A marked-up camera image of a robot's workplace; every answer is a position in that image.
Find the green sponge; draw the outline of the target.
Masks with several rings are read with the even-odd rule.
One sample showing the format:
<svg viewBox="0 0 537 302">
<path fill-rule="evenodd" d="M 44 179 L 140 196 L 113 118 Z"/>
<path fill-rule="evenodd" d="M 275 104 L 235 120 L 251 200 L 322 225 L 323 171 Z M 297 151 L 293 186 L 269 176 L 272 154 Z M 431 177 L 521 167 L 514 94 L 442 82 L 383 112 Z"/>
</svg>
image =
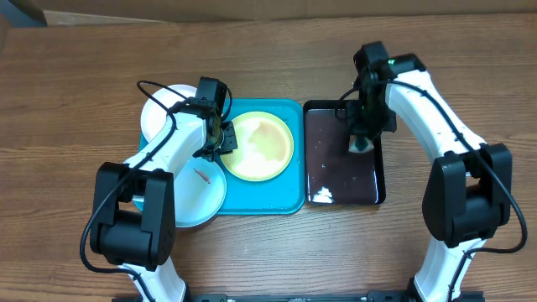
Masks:
<svg viewBox="0 0 537 302">
<path fill-rule="evenodd" d="M 373 142 L 365 137 L 358 137 L 351 135 L 349 138 L 349 149 L 350 153 L 354 154 L 363 154 L 367 153 L 374 149 Z"/>
</svg>

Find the yellow plate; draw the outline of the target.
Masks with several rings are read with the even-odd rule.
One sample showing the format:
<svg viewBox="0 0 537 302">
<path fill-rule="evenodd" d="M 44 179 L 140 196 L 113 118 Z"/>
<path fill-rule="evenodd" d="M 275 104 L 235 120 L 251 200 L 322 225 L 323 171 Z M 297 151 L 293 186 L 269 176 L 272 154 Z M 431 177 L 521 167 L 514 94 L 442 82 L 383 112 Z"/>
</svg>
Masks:
<svg viewBox="0 0 537 302">
<path fill-rule="evenodd" d="M 268 112 L 245 112 L 232 119 L 237 149 L 222 155 L 227 170 L 241 180 L 265 181 L 281 174 L 294 153 L 285 122 Z"/>
</svg>

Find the pink plate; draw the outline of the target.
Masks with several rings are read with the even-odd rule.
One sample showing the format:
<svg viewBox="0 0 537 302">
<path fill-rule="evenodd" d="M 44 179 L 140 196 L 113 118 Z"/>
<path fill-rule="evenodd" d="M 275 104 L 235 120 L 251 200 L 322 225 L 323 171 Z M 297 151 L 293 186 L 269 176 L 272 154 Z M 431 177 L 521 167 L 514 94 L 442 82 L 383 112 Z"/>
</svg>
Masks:
<svg viewBox="0 0 537 302">
<path fill-rule="evenodd" d="M 197 90 L 196 87 L 182 84 L 171 85 L 170 88 L 185 97 L 193 97 Z M 172 107 L 176 102 L 184 101 L 182 96 L 164 88 L 160 88 L 153 94 L 153 97 L 167 108 Z M 146 101 L 141 112 L 140 126 L 143 137 L 147 142 L 152 140 L 163 128 L 166 123 L 166 118 L 167 114 L 161 106 L 151 99 Z"/>
</svg>

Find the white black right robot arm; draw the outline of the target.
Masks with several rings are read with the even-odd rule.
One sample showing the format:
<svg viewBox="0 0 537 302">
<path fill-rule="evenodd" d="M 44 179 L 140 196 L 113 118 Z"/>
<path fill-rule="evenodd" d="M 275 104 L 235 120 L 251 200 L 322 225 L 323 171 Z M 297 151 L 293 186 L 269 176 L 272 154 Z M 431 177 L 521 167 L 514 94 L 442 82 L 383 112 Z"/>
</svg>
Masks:
<svg viewBox="0 0 537 302">
<path fill-rule="evenodd" d="M 353 57 L 356 101 L 343 102 L 352 138 L 362 153 L 400 116 L 431 162 L 422 215 L 431 234 L 425 260 L 401 295 L 403 301 L 482 301 L 464 294 L 461 281 L 476 253 L 519 213 L 511 194 L 513 159 L 502 144 L 489 145 L 469 129 L 436 90 L 414 54 L 389 57 L 365 50 Z"/>
</svg>

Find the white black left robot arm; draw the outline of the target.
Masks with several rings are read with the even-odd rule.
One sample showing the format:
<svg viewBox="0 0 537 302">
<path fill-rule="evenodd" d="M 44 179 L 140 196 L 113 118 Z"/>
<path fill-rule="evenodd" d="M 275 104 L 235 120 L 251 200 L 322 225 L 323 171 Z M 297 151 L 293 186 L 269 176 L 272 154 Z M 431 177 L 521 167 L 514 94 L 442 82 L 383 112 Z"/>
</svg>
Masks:
<svg viewBox="0 0 537 302">
<path fill-rule="evenodd" d="M 236 146 L 232 123 L 219 115 L 173 113 L 133 157 L 103 164 L 81 236 L 84 265 L 128 275 L 142 301 L 185 301 L 187 285 L 171 259 L 176 229 L 220 210 L 227 181 L 215 159 Z"/>
</svg>

